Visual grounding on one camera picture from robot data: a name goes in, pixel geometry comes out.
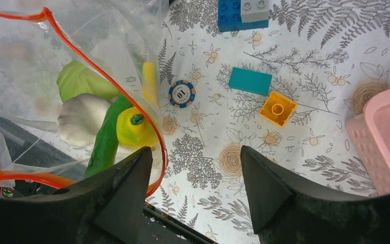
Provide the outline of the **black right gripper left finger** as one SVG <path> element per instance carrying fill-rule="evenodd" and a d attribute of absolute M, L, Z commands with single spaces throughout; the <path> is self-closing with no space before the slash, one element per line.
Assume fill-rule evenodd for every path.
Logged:
<path fill-rule="evenodd" d="M 143 147 L 50 195 L 0 198 L 0 243 L 136 243 L 152 161 Z"/>

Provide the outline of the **green toy chili pepper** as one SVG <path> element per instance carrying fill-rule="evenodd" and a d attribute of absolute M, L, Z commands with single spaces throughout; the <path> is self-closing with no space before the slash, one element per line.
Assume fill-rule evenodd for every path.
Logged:
<path fill-rule="evenodd" d="M 117 119 L 121 112 L 131 108 L 132 103 L 122 94 L 108 108 L 93 146 L 89 163 L 85 170 L 85 178 L 89 178 L 114 165 L 118 149 L 116 133 Z"/>

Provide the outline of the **white toy garlic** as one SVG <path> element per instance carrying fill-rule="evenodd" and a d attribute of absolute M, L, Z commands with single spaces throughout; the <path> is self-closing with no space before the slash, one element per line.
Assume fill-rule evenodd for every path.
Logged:
<path fill-rule="evenodd" d="M 111 103 L 99 96 L 83 93 L 63 103 L 57 118 L 61 139 L 75 147 L 94 144 Z"/>

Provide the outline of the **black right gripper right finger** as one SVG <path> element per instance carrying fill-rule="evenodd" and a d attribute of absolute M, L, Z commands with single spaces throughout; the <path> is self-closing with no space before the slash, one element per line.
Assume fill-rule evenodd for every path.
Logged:
<path fill-rule="evenodd" d="M 249 146 L 240 158 L 261 243 L 390 243 L 390 194 L 369 198 L 328 188 Z"/>

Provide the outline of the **green toy cabbage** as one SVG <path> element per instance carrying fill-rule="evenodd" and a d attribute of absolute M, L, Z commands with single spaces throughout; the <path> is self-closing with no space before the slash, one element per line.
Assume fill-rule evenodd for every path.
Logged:
<path fill-rule="evenodd" d="M 119 93 L 108 80 L 78 60 L 73 60 L 63 67 L 56 84 L 63 102 L 84 93 L 111 100 Z"/>

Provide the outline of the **yellow toy banana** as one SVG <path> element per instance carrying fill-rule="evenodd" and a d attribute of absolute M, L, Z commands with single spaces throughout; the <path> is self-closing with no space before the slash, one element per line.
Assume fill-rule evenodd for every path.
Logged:
<path fill-rule="evenodd" d="M 155 64 L 147 61 L 142 66 L 142 91 L 144 98 L 152 104 L 158 104 L 157 82 Z M 116 124 L 116 135 L 121 146 L 127 148 L 138 148 L 143 146 L 155 146 L 158 137 L 148 119 L 136 108 L 131 107 L 122 111 Z"/>

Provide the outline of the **clear zip bag orange zipper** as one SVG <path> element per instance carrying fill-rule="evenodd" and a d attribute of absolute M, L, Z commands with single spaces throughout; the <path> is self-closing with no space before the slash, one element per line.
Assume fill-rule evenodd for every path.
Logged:
<path fill-rule="evenodd" d="M 61 188 L 152 149 L 167 162 L 157 97 L 168 1 L 0 1 L 0 189 Z"/>

